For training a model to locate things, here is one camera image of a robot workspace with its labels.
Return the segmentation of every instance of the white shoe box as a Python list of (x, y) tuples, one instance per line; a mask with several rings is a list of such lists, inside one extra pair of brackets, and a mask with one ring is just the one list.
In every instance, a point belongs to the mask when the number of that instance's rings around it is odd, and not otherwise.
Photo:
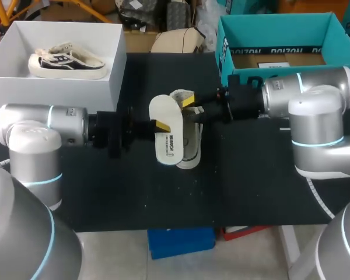
[[(44, 79), (30, 74), (37, 48), (72, 42), (100, 57), (108, 74), (99, 80)], [(0, 107), (28, 103), (116, 111), (126, 63), (121, 24), (15, 21), (0, 42)]]

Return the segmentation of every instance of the robotic arm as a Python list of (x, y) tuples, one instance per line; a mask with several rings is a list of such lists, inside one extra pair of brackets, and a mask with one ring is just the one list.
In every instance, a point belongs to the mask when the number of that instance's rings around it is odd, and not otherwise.
[(205, 113), (192, 115), (196, 123), (289, 117), (295, 166), (311, 179), (350, 177), (350, 136), (344, 136), (342, 115), (350, 109), (350, 69), (297, 73), (267, 79), (261, 88), (241, 85), (229, 76), (229, 87), (198, 99)]
[(0, 108), (0, 143), (9, 148), (10, 172), (52, 210), (61, 205), (61, 146), (107, 148), (109, 157), (119, 158), (134, 139), (152, 140), (155, 132), (169, 131), (156, 120), (135, 121), (131, 110), (122, 115), (33, 104)]

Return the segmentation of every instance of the black and white sneaker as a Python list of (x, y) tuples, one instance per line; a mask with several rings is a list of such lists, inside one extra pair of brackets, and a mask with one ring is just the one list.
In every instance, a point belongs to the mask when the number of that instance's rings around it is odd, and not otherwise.
[(29, 59), (29, 71), (34, 76), (50, 79), (98, 80), (107, 73), (100, 58), (72, 43), (61, 44), (48, 51), (36, 50)]

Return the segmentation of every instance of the cable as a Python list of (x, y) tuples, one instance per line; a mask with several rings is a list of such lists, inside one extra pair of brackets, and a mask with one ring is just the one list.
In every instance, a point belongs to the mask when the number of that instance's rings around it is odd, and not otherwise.
[(323, 200), (320, 198), (319, 194), (317, 193), (315, 186), (313, 184), (313, 182), (311, 181), (310, 178), (306, 178), (306, 181), (311, 189), (311, 192), (313, 193), (317, 203), (319, 203), (319, 205), (322, 207), (322, 209), (324, 210), (325, 213), (327, 213), (327, 215), (331, 218), (334, 219), (334, 214), (329, 210), (329, 208), (325, 205), (325, 203), (323, 202)]
[(2, 162), (0, 162), (0, 167), (6, 166), (7, 164), (9, 164), (9, 162), (11, 162), (10, 159), (3, 160)]
[(184, 32), (184, 36), (183, 36), (183, 47), (181, 49), (181, 53), (184, 54), (184, 38), (186, 37), (187, 31), (190, 30), (192, 27), (189, 27), (185, 32)]

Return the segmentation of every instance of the yellow frame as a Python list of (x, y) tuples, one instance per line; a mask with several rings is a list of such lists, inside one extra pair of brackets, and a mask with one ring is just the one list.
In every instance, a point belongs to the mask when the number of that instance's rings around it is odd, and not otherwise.
[[(83, 10), (85, 10), (88, 13), (90, 13), (91, 15), (95, 16), (96, 18), (98, 18), (102, 22), (104, 22), (104, 23), (113, 23), (110, 19), (108, 19), (107, 17), (103, 16), (102, 14), (96, 12), (90, 6), (87, 6), (86, 4), (84, 4), (81, 0), (51, 0), (51, 1), (54, 1), (54, 2), (72, 2), (74, 4), (77, 4)], [(3, 4), (2, 4), (2, 2), (0, 0), (0, 20), (1, 20), (1, 24), (4, 27), (8, 27), (13, 20), (18, 18), (20, 15), (26, 13), (29, 9), (31, 9), (33, 6), (37, 5), (39, 2), (40, 2), (40, 0), (33, 0), (33, 3), (31, 3), (28, 7), (24, 8), (23, 10), (18, 12), (15, 16), (12, 16), (13, 11), (14, 11), (15, 7), (18, 4), (18, 0), (11, 0), (11, 3), (9, 5), (7, 11), (5, 11), (4, 6), (3, 6)]]

